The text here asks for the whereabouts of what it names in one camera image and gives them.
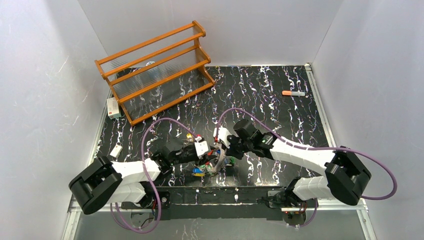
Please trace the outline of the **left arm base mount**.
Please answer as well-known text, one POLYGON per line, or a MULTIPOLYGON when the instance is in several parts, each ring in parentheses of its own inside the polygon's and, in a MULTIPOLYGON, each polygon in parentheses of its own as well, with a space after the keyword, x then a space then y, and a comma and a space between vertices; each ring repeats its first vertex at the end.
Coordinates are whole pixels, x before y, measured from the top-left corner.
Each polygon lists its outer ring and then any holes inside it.
MULTIPOLYGON (((171 205, 171 193, 167 190, 158 190, 159 202, 162 209, 168 209, 171 205)), ((158 210, 158 201, 153 190, 147 190, 146 195, 136 203, 133 202, 123 202, 120 207, 124 210, 134 210, 134 209, 154 209, 158 210)))

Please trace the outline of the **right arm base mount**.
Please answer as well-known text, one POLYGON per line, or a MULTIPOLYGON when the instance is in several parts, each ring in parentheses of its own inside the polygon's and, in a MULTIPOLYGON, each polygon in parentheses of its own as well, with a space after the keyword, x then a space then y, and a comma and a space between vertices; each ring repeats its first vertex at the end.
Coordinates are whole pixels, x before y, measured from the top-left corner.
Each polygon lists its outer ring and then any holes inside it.
POLYGON ((301 200, 285 188, 269 190, 266 196, 262 196, 257 202, 265 204, 270 209, 280 209, 285 225, 297 229, 310 224, 318 208, 316 199, 301 200))

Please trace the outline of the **bunch of coloured keys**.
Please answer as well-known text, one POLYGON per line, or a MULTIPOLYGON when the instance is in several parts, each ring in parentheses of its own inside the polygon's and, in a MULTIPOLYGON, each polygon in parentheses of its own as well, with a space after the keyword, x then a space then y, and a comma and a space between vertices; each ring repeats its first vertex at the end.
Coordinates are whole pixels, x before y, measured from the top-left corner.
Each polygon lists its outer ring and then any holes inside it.
POLYGON ((215 158, 203 165, 195 165, 191 175, 194 177, 211 177, 217 175, 223 169, 233 167, 234 165, 235 158, 233 156, 226 156, 220 164, 218 158, 215 158))

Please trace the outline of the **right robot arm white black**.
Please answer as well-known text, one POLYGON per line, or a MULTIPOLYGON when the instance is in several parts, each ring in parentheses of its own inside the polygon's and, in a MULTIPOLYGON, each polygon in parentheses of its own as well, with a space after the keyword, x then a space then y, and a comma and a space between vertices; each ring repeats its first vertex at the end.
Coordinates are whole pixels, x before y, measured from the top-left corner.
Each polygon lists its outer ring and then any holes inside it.
POLYGON ((262 133, 248 119, 233 126, 235 134, 220 126, 214 129, 216 141, 224 144, 225 154, 241 159, 252 152, 260 158, 292 163, 318 173, 314 177, 296 177, 288 186, 264 198, 274 205, 297 206, 310 199, 337 199, 355 206, 372 175, 358 156, 341 149, 321 149, 283 138, 268 131, 262 133))

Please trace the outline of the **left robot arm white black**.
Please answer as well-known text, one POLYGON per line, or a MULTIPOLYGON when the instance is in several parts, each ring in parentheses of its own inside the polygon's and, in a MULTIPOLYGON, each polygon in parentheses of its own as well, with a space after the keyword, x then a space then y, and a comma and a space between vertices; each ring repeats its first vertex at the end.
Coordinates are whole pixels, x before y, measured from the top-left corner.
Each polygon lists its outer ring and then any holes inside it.
POLYGON ((204 139, 194 142, 173 139, 144 161, 117 162, 101 156, 74 177, 68 187, 86 215, 107 204, 141 204, 153 193, 152 189, 145 189, 144 182, 165 177, 174 165, 208 163, 218 149, 218 145, 210 145, 204 139))

